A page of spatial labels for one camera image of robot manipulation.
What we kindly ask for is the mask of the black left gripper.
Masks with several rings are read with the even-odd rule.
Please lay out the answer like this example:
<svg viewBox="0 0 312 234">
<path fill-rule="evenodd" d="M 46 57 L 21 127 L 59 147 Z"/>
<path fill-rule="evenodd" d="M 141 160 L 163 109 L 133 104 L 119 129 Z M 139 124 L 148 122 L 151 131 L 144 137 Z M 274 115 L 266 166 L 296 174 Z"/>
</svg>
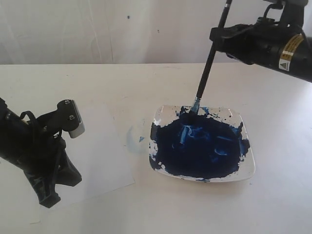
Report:
<svg viewBox="0 0 312 234">
<path fill-rule="evenodd" d="M 8 107 L 0 108 L 0 157 L 24 171 L 46 208 L 60 202 L 55 184 L 75 187 L 82 181 L 65 151 L 62 117 L 60 110 L 35 117 L 31 111 L 18 116 Z"/>
</svg>

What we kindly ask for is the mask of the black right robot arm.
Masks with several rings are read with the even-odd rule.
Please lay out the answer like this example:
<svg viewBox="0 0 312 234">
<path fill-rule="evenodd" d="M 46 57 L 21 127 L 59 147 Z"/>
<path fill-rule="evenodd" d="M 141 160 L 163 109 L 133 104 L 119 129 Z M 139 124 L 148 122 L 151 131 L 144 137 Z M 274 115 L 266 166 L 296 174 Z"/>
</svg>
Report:
<svg viewBox="0 0 312 234">
<path fill-rule="evenodd" d="M 308 82 L 312 39 L 303 31 L 306 0 L 271 0 L 255 24 L 211 29 L 217 51 L 247 65 L 259 65 Z"/>
</svg>

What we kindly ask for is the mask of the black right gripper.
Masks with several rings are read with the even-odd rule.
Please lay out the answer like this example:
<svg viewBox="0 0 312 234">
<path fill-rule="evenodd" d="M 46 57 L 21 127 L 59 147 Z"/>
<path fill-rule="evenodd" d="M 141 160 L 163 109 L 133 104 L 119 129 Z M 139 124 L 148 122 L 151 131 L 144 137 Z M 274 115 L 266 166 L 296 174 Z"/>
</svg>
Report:
<svg viewBox="0 0 312 234">
<path fill-rule="evenodd" d="M 277 66 L 288 39 L 290 30 L 277 25 L 237 24 L 214 27 L 210 32 L 216 51 L 247 65 Z"/>
</svg>

